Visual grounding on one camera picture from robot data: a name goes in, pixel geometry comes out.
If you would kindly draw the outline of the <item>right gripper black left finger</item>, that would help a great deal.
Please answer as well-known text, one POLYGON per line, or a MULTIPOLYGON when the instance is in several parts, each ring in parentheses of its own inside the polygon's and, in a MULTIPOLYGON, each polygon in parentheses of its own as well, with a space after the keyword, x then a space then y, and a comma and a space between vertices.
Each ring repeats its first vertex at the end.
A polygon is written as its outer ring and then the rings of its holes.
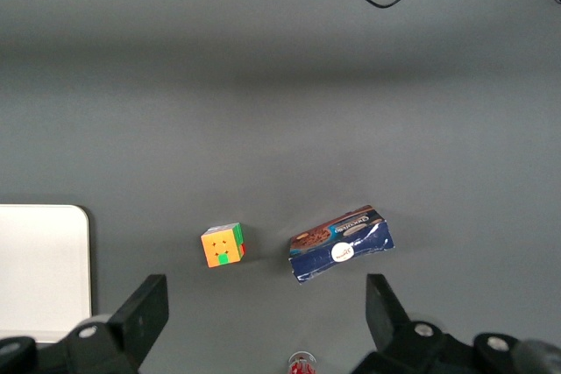
POLYGON ((68 371, 138 373, 168 317, 167 277, 150 275, 108 320, 85 321, 68 334, 68 371))

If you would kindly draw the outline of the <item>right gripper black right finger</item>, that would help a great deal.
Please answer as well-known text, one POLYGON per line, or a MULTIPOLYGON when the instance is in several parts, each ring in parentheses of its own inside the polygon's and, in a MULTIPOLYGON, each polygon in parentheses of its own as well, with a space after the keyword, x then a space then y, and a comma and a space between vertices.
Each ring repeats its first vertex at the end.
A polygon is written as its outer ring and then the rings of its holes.
POLYGON ((382 274, 366 277, 366 322, 376 350, 355 373, 474 373, 472 348, 428 321, 409 318, 382 274))

